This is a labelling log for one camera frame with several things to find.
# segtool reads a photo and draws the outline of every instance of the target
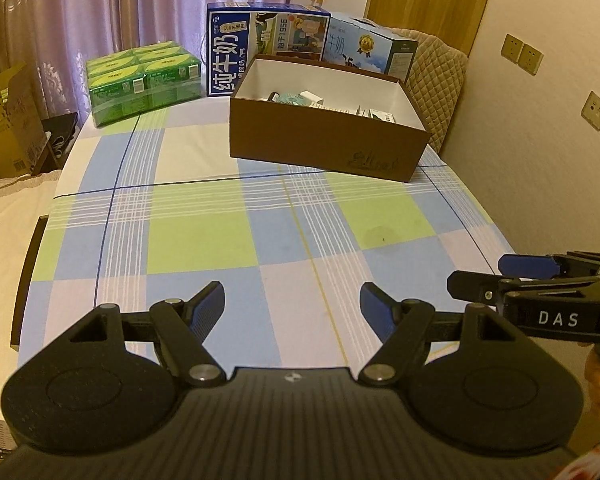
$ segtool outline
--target tablecloth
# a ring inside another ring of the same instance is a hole
[[[357,373],[380,345],[360,314],[362,283],[457,312],[464,303],[446,292],[448,275],[494,272],[510,250],[429,147],[401,184],[231,158],[226,98],[100,129],[89,120],[56,189],[18,362],[95,305],[146,310],[219,280],[226,307],[205,347],[228,373]],[[155,359],[149,344],[128,348]]]

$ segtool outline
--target dark wooden chair edge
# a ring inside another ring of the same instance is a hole
[[[24,320],[24,307],[27,304],[27,296],[29,295],[29,285],[33,276],[33,267],[36,265],[36,258],[42,243],[42,236],[45,233],[46,222],[49,216],[44,215],[38,218],[27,255],[22,264],[22,273],[20,274],[20,282],[18,283],[18,292],[16,294],[15,306],[13,309],[13,321],[11,322],[11,339],[10,346],[16,352],[20,349],[20,333],[22,332],[22,322]]]

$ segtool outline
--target blue milk box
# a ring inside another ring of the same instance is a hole
[[[329,16],[302,5],[207,4],[206,95],[231,95],[256,54],[320,60]]]
[[[405,81],[417,48],[416,40],[394,34],[371,20],[333,12],[322,60]]]

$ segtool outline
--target black triangular hole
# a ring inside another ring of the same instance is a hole
[[[478,337],[483,341],[515,341],[516,338],[508,333],[490,316],[480,316]]]
[[[96,316],[90,320],[75,336],[71,338],[72,343],[85,343],[107,340],[107,318]]]

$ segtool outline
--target yellow line on tablecloth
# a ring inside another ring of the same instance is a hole
[[[282,173],[282,168],[280,168],[279,164],[277,164],[277,167],[278,167],[278,171],[280,171],[280,173]],[[300,226],[300,221],[298,219],[298,215],[296,214],[296,210],[294,208],[294,204],[291,200],[291,196],[289,195],[288,190],[286,189],[285,177],[281,175],[280,179],[282,181],[282,187],[285,191],[286,199],[289,202],[289,207],[291,208],[291,215],[293,216],[294,222],[296,223],[296,228],[298,229],[298,232],[300,233],[300,238],[302,240],[302,244],[304,245],[304,250],[306,251],[306,254],[309,257],[309,261],[311,262],[311,267],[314,270],[315,279],[318,282],[318,288],[320,289],[320,294],[322,296],[322,300],[324,301],[324,306],[327,309],[327,314],[329,314],[329,320],[331,321],[331,327],[333,328],[333,332],[336,335],[336,341],[338,342],[338,347],[340,348],[342,358],[344,359],[344,365],[349,366],[349,360],[347,359],[347,353],[344,351],[344,345],[342,344],[342,339],[340,338],[340,333],[338,332],[338,329],[336,327],[336,320],[333,317],[333,312],[331,311],[331,307],[329,306],[329,300],[327,300],[327,295],[324,291],[324,288],[322,287],[322,282],[320,281],[320,276],[318,275],[318,269],[315,266],[314,258],[311,256],[311,250],[309,249],[309,243],[306,241],[306,238],[304,237],[304,233],[302,232],[302,227]]]

